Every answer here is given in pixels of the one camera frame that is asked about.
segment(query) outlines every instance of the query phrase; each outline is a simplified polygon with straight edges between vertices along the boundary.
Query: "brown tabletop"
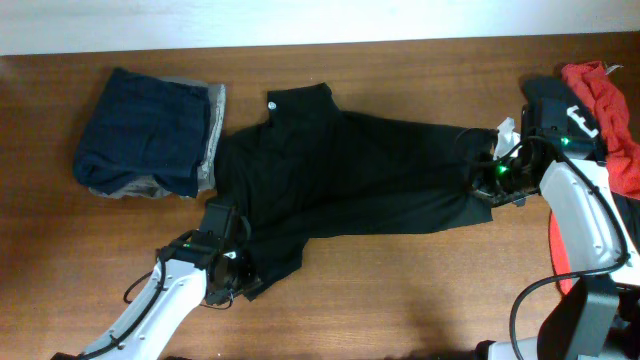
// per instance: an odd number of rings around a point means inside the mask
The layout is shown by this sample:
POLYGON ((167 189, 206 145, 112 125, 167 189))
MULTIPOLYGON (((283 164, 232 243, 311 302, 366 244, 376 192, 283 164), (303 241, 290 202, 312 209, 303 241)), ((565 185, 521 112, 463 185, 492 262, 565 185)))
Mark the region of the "brown tabletop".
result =
MULTIPOLYGON (((232 133, 266 119, 267 90, 318 82, 345 110, 495 128, 519 118, 524 76, 588 60, 625 66, 612 79, 638 139, 638 33, 0 57, 0 358, 80 352, 213 194, 108 200, 76 183, 73 152, 114 66, 227 84, 232 133)), ((302 269, 254 302, 194 310, 163 358, 381 359, 507 340, 516 295, 552 273, 548 217, 535 198, 484 225, 312 240, 302 269)), ((553 286, 527 299, 519 335, 558 299, 553 286)))

